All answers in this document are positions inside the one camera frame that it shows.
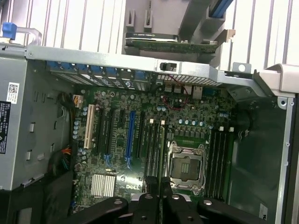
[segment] vent grille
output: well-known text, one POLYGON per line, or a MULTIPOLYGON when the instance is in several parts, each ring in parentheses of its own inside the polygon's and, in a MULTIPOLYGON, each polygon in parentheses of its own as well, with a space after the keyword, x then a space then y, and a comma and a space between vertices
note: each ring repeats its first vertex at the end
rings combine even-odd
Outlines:
MULTIPOLYGON (((172 75, 172 77, 181 83, 213 85, 213 86, 221 85, 221 83, 217 83, 209 78, 185 76, 185 75, 172 75)), ((158 79, 162 79, 164 81, 173 81, 173 79, 168 75, 158 75, 158 79)))

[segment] metal frame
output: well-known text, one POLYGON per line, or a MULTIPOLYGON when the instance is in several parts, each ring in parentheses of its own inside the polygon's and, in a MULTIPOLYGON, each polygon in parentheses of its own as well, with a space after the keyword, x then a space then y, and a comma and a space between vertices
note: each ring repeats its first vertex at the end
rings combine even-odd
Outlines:
POLYGON ((171 80, 169 75, 186 84, 203 84, 218 86, 228 84, 230 86, 245 86, 250 89, 251 97, 266 97, 264 91, 252 79, 229 77, 224 71, 217 70, 208 64, 180 62, 155 59, 149 57, 102 54, 69 49, 57 49, 40 46, 28 46, 25 52, 27 59, 64 62, 72 64, 95 65, 118 69, 130 69, 136 71, 153 72, 161 75, 162 80, 171 80), (160 69, 161 63, 176 65, 175 71, 160 69))
POLYGON ((283 153, 281 158, 281 169, 280 169, 280 178, 278 186, 278 201, 276 209, 276 218, 275 223, 280 224, 283 222, 283 208, 285 202, 285 186, 287 181, 287 169, 289 166, 289 147, 290 147, 290 137, 291 137, 291 127, 292 127, 292 115, 293 115, 293 106, 294 99, 288 98, 285 99, 278 98, 278 106, 285 108, 286 117, 285 117, 285 133, 284 133, 284 145, 283 153))

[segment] blue pcie slot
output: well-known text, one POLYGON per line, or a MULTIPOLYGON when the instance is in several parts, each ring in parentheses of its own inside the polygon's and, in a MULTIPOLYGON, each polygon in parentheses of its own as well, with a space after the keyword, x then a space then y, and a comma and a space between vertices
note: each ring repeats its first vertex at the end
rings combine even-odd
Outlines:
POLYGON ((136 116, 136 111, 131 111, 129 117, 128 139, 127 139, 127 147, 126 147, 126 154, 125 154, 125 161, 127 161, 128 168, 130 167, 130 160, 131 160, 135 116, 136 116))

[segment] green circuit board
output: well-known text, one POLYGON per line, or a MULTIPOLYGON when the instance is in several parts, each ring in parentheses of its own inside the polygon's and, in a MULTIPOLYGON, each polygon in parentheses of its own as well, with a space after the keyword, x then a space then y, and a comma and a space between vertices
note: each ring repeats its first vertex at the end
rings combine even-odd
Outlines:
MULTIPOLYGON (((162 89, 150 93, 82 86, 77 94, 83 96, 83 104, 76 111, 75 141, 85 140, 88 106, 94 105, 95 110, 91 146, 89 149, 79 148, 75 164, 74 212, 105 200, 109 194, 130 200, 132 195, 144 192, 145 176, 164 175, 165 155, 173 141, 180 147, 203 147, 206 152, 203 172, 206 174, 212 156, 208 153, 211 135, 220 126, 228 133, 231 109, 235 106, 226 90, 208 87, 204 87, 201 99, 193 99, 192 95, 187 96, 183 91, 173 93, 162 89), (132 140, 128 147, 130 133, 132 140), (128 148, 129 162, 126 159, 128 148), (104 176, 110 179, 97 185, 102 184, 110 193, 97 195, 94 192, 99 190, 95 190, 94 182, 103 181, 104 176)), ((205 181, 211 188, 209 180, 205 181)), ((190 195, 195 201, 208 194, 208 190, 195 194, 190 190, 173 189, 174 192, 190 195)))
POLYGON ((158 42, 144 40, 128 40, 127 46, 138 48, 144 51, 166 52, 166 53, 215 53, 218 45, 214 44, 195 44, 180 42, 158 42))

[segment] screw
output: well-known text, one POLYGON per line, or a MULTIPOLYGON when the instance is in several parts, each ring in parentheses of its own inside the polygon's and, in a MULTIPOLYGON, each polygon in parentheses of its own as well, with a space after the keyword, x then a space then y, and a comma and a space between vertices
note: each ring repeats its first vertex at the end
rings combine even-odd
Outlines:
POLYGON ((251 89, 247 88, 247 89, 246 89, 246 92, 247 92, 248 94, 250 94, 252 91, 251 91, 251 89))
POLYGON ((175 200, 178 200, 179 196, 178 195, 173 195, 172 198, 175 199, 175 200))
POLYGON ((146 195, 145 198, 146 199, 152 199, 153 197, 151 195, 146 195))
POLYGON ((204 204, 205 205, 212 205, 213 203, 211 201, 209 201, 209 200, 204 200, 204 204))
POLYGON ((122 201, 120 201, 119 199, 117 199, 114 204, 122 204, 122 201))

